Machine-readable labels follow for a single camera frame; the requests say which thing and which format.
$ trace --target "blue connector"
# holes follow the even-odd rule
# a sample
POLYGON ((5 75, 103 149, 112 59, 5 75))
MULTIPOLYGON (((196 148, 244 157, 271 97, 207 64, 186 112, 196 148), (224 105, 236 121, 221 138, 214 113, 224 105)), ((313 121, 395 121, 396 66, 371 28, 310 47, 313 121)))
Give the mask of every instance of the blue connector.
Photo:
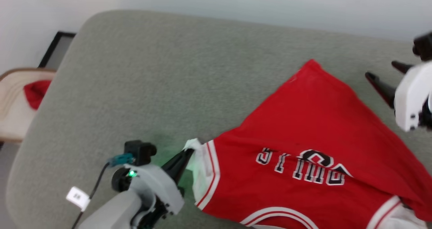
POLYGON ((131 153, 116 155, 115 157, 108 159, 108 162, 110 164, 110 167, 115 167, 123 164, 132 164, 134 163, 134 156, 131 153))

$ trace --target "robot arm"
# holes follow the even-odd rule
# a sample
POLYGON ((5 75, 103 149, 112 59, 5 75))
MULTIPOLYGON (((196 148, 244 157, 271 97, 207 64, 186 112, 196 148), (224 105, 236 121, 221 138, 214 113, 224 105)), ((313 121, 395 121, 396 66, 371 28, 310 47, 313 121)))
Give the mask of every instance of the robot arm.
POLYGON ((153 145, 133 141, 133 149, 128 149, 130 144, 126 143, 125 153, 134 155, 135 164, 125 164, 111 181, 120 193, 83 221, 80 229, 151 229, 168 213, 177 215, 185 204, 184 190, 177 184, 193 150, 183 150, 158 167, 148 164, 156 154, 153 145))
POLYGON ((416 66, 398 61, 391 63, 405 74, 397 88, 370 72, 366 73, 366 79, 395 110, 396 123, 406 132, 419 126, 432 129, 432 32, 414 40, 413 52, 424 63, 416 66))

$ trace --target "jersey armhole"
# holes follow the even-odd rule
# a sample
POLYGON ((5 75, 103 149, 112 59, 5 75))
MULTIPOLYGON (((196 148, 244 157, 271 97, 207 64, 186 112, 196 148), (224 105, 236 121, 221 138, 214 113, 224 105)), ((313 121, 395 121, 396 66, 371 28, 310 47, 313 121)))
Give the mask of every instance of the jersey armhole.
POLYGON ((426 222, 403 206, 398 196, 387 200, 373 215, 366 229, 427 229, 426 222))
POLYGON ((219 161, 214 141, 203 145, 198 139, 188 140, 184 149, 194 149, 187 169, 193 173, 193 196, 195 205, 203 210, 210 202, 220 180, 219 161))

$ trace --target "white jersey trim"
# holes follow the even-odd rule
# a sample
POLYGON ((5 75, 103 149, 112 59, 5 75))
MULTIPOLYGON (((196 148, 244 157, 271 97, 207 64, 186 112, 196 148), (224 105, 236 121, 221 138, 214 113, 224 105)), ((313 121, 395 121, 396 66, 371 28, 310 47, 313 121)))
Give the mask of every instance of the white jersey trim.
POLYGON ((366 229, 378 229, 380 223, 384 221, 385 218, 390 215, 391 211, 395 209, 400 203, 401 200, 396 195, 387 200, 372 216, 372 219, 369 221, 366 229))
POLYGON ((317 225, 315 225, 315 223, 313 223, 313 221, 309 217, 296 210, 285 207, 268 207, 258 210, 252 213, 250 216, 246 217, 240 223, 244 224, 245 226, 253 226, 260 221, 270 217, 289 217, 300 222, 307 229, 318 229, 317 225))
POLYGON ((195 205, 203 210, 210 202, 220 180, 219 160, 214 141, 201 145, 197 139, 188 140, 184 149, 194 149, 188 169, 193 172, 195 205))

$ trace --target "white wall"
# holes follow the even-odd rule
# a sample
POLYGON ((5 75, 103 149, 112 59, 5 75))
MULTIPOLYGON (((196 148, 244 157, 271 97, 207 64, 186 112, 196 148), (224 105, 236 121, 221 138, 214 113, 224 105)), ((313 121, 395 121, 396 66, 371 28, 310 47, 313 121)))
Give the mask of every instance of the white wall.
MULTIPOLYGON (((77 31, 91 15, 118 8, 152 9, 188 15, 325 29, 404 41, 412 40, 414 36, 432 29, 431 0, 35 1, 43 2, 43 5, 33 9, 21 9, 23 19, 30 18, 31 21, 36 22, 34 15, 37 11, 38 14, 50 19, 47 21, 50 23, 43 25, 38 22, 38 27, 33 29, 32 33, 47 32, 47 29, 53 26, 57 26, 60 30, 77 31)), ((22 32, 25 29, 18 28, 17 30, 22 32)), ((34 47, 29 46, 27 54, 37 55, 34 47)))
POLYGON ((0 0, 0 74, 37 67, 58 25, 54 11, 39 0, 0 0))

